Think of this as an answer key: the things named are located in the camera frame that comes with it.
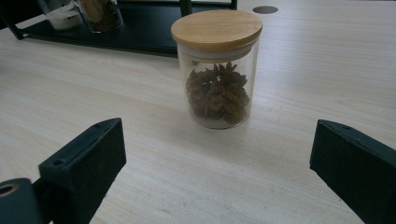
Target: glass jar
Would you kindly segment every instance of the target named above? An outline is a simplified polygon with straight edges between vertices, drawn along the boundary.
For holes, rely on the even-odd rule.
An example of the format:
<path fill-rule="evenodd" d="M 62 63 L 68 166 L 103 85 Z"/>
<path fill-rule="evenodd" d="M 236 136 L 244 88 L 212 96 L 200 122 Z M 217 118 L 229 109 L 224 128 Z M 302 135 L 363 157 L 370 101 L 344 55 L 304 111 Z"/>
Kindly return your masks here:
<path fill-rule="evenodd" d="M 210 10 L 181 18 L 171 30 L 191 118 L 211 129 L 245 121 L 262 20 L 243 11 Z"/>
<path fill-rule="evenodd" d="M 84 21 L 94 33 L 112 30 L 122 25 L 117 0 L 78 0 Z"/>
<path fill-rule="evenodd" d="M 82 24 L 74 0 L 37 0 L 37 3 L 55 30 L 67 30 Z"/>

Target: black metal frame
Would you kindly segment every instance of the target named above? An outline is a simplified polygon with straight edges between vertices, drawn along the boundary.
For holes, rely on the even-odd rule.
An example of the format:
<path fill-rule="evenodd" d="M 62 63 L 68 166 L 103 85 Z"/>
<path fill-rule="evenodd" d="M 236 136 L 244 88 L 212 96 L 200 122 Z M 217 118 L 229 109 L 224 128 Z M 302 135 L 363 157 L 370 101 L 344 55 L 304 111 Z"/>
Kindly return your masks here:
<path fill-rule="evenodd" d="M 176 20 L 199 11 L 237 8 L 237 0 L 230 3 L 119 0 L 118 4 L 124 24 L 101 34 L 92 33 L 85 24 L 67 31 L 56 31 L 48 21 L 20 29 L 1 5 L 0 16 L 19 40 L 29 36 L 82 46 L 177 56 L 177 44 L 170 31 Z"/>

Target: dried spice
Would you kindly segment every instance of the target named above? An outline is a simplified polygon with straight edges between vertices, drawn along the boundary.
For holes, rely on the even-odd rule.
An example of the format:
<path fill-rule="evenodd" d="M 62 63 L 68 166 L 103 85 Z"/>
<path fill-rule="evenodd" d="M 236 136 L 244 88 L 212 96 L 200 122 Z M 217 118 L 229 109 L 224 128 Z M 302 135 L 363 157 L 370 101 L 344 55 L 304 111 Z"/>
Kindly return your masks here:
<path fill-rule="evenodd" d="M 245 75 L 235 72 L 236 64 L 214 64 L 213 70 L 190 73 L 186 90 L 194 114 L 202 119 L 224 119 L 228 123 L 243 120 L 249 103 L 244 89 Z"/>
<path fill-rule="evenodd" d="M 109 0 L 80 0 L 91 28 L 103 32 L 120 24 L 117 5 Z"/>

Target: star anise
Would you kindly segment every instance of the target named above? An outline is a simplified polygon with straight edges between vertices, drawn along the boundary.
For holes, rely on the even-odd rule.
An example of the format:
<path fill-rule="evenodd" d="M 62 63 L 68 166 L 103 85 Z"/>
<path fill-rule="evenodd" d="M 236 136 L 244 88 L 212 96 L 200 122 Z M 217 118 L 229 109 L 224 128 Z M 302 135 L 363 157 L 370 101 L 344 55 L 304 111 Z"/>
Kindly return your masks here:
<path fill-rule="evenodd" d="M 246 116 L 249 103 L 243 88 L 246 76 L 235 72 L 236 64 L 213 65 L 202 72 L 192 70 L 186 82 L 186 90 L 194 114 L 203 119 L 224 119 L 236 123 Z"/>

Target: wooden table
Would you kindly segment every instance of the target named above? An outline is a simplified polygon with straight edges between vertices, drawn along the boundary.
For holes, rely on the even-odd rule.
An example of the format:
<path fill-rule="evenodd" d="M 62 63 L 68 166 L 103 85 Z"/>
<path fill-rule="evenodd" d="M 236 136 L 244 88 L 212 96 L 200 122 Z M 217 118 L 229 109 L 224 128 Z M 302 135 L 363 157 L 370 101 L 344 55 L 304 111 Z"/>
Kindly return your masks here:
<path fill-rule="evenodd" d="M 0 182 L 122 118 L 127 164 L 92 223 L 362 223 L 309 169 L 318 119 L 396 148 L 393 2 L 238 1 L 263 20 L 239 127 L 189 120 L 177 59 L 0 31 Z"/>

